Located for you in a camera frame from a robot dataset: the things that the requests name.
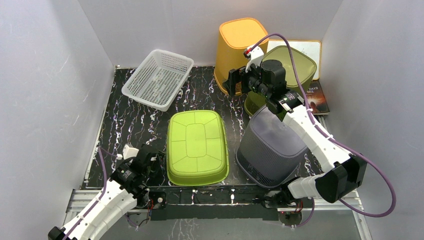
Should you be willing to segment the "olive green mesh basket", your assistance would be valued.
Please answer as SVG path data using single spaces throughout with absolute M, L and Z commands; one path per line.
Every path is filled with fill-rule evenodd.
M 313 77 L 318 69 L 317 64 L 313 59 L 303 54 L 302 52 L 291 48 L 292 56 L 294 57 L 294 63 L 296 72 L 301 83 L 303 90 L 306 92 L 309 85 L 311 84 Z M 282 63 L 286 71 L 285 80 L 286 87 L 289 90 L 296 91 L 299 95 L 302 95 L 301 89 L 295 79 L 295 74 L 289 54 L 289 50 L 286 45 L 279 45 L 273 49 L 267 51 L 264 54 L 263 61 L 266 60 L 278 60 Z M 249 92 L 244 102 L 244 110 L 249 116 L 253 116 L 261 107 L 266 104 L 265 98 L 257 93 Z

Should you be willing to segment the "lime green plastic tray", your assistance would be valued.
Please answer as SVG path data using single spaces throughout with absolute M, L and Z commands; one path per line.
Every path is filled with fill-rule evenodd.
M 166 170 L 178 186 L 206 186 L 225 180 L 230 171 L 226 127 L 213 110 L 174 114 L 166 139 Z

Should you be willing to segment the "orange mesh basket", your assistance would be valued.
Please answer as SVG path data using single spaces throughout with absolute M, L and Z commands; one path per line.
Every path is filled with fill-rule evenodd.
M 251 17 L 227 21 L 220 25 L 213 75 L 224 94 L 228 94 L 223 83 L 228 79 L 229 71 L 243 67 L 248 62 L 244 56 L 245 49 L 267 35 L 263 25 Z

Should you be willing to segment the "white perforated plastic basket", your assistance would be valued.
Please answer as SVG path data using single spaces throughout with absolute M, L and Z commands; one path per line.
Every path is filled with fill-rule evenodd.
M 189 57 L 155 49 L 133 72 L 121 92 L 140 104 L 166 112 L 193 66 L 194 60 Z

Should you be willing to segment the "grey mesh basket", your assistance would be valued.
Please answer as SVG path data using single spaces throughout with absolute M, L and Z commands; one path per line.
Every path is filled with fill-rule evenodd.
M 300 137 L 266 106 L 250 118 L 236 151 L 241 170 L 262 188 L 276 188 L 291 178 L 312 153 Z

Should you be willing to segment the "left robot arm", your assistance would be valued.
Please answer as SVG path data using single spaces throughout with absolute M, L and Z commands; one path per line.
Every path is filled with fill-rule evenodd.
M 97 148 L 103 171 L 103 188 L 72 220 L 62 227 L 53 227 L 49 240 L 98 240 L 121 217 L 129 217 L 134 208 L 146 208 L 147 219 L 151 219 L 157 197 L 148 186 L 148 180 L 161 169 L 161 161 L 166 157 L 162 151 L 143 144 L 140 148 L 126 144 L 122 153 L 111 156 L 121 164 L 107 175 L 104 154 L 107 151 Z

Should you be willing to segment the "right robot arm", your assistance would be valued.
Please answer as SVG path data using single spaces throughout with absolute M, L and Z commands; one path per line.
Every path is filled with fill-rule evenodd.
M 324 172 L 291 181 L 281 194 L 286 206 L 295 207 L 306 197 L 334 203 L 362 184 L 367 162 L 333 143 L 333 137 L 309 116 L 303 97 L 287 88 L 286 70 L 280 61 L 265 60 L 259 66 L 231 69 L 222 85 L 234 96 L 237 84 L 242 93 L 254 92 L 265 98 L 268 109 L 300 137 Z

